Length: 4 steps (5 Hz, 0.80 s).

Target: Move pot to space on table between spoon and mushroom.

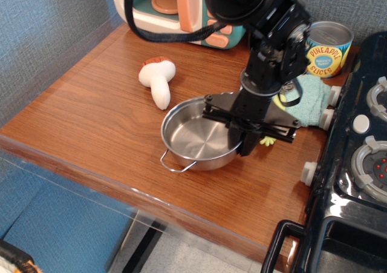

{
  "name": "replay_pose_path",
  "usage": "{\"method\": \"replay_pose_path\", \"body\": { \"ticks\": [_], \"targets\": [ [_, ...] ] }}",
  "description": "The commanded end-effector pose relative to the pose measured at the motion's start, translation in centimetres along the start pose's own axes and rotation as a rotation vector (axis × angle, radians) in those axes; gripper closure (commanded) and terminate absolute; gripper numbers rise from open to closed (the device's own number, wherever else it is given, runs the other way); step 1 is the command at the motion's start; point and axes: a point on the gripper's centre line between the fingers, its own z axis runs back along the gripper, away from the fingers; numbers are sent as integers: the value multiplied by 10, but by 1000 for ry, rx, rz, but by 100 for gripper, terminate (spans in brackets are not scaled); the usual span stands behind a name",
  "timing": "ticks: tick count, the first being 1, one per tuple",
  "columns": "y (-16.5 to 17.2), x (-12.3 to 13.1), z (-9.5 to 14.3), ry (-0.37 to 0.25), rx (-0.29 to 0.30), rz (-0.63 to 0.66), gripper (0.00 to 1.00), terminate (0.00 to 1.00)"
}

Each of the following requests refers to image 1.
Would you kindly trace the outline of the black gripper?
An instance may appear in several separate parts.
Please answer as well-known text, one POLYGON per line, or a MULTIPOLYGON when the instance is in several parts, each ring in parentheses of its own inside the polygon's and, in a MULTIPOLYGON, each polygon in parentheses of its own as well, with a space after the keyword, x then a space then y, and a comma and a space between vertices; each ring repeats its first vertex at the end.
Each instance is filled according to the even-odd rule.
POLYGON ((301 127, 297 118, 273 103, 272 95, 254 94, 243 88, 235 93, 208 94, 204 97, 203 117, 224 123, 229 143, 240 143, 241 156, 248 156, 261 136, 292 142, 301 127))

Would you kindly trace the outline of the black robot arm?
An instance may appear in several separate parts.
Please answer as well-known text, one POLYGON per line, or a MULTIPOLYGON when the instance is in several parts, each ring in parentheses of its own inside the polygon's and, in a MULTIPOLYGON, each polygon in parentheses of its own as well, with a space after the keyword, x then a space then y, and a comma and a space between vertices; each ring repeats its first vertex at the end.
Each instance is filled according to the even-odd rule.
POLYGON ((208 94, 204 117, 225 123, 228 144, 248 156, 265 137, 291 142, 300 121, 273 98, 309 63, 310 15, 298 0, 205 0, 217 23, 249 32, 250 57, 235 93, 208 94))

